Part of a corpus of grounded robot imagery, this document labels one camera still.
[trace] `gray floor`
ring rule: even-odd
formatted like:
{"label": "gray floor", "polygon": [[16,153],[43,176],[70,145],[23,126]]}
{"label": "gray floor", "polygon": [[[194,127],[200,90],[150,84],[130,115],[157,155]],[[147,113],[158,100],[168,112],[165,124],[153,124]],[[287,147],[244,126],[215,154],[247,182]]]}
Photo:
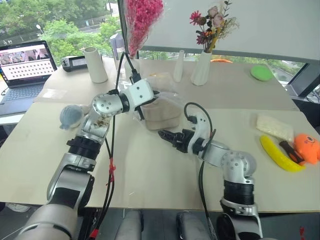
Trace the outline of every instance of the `gray floor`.
{"label": "gray floor", "polygon": [[[0,240],[19,229],[35,211],[32,208],[26,213],[13,212],[5,208],[0,212]],[[176,215],[177,210],[143,210],[144,231],[143,240],[177,240]],[[206,226],[205,215],[201,211],[193,212]],[[124,210],[111,208],[104,219],[97,240],[114,240],[118,227],[123,219]],[[211,220],[216,222],[216,212],[211,212]],[[301,240],[300,229],[304,229],[305,240],[320,240],[320,214],[301,213],[261,218],[263,234],[277,240]],[[5,238],[13,240],[19,231]]]}

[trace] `orange object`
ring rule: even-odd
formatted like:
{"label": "orange object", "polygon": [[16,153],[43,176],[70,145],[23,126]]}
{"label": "orange object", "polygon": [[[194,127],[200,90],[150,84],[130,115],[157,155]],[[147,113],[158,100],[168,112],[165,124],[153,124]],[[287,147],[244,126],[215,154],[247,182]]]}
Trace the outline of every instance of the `orange object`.
{"label": "orange object", "polygon": [[299,134],[294,138],[294,149],[311,164],[320,161],[320,142],[307,134]]}
{"label": "orange object", "polygon": [[230,64],[232,64],[232,61],[229,61],[229,60],[227,60],[227,59],[212,59],[212,60],[211,60],[211,63],[214,63],[214,62],[230,63]]}

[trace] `laptop keyboard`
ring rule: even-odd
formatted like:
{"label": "laptop keyboard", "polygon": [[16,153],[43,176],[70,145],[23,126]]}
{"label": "laptop keyboard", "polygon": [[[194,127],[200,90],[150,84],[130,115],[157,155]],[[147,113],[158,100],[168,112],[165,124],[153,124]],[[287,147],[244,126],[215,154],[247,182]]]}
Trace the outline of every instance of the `laptop keyboard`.
{"label": "laptop keyboard", "polygon": [[5,94],[3,101],[12,101],[18,99],[35,98],[41,92],[43,84],[10,88]]}

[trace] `green sponge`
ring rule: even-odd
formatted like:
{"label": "green sponge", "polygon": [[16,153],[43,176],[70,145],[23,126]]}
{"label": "green sponge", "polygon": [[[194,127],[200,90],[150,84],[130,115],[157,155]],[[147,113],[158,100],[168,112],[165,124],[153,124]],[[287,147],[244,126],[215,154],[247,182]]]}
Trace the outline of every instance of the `green sponge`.
{"label": "green sponge", "polygon": [[269,81],[270,79],[274,78],[274,75],[272,74],[270,69],[263,65],[256,65],[251,68],[251,75],[263,82]]}

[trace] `orange plush toy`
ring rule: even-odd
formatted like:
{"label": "orange plush toy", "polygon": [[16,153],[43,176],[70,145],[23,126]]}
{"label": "orange plush toy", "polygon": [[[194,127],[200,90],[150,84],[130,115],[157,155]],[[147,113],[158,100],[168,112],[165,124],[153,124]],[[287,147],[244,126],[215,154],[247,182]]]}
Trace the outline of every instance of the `orange plush toy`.
{"label": "orange plush toy", "polygon": [[307,134],[299,134],[294,138],[294,149],[311,164],[320,161],[320,143]]}

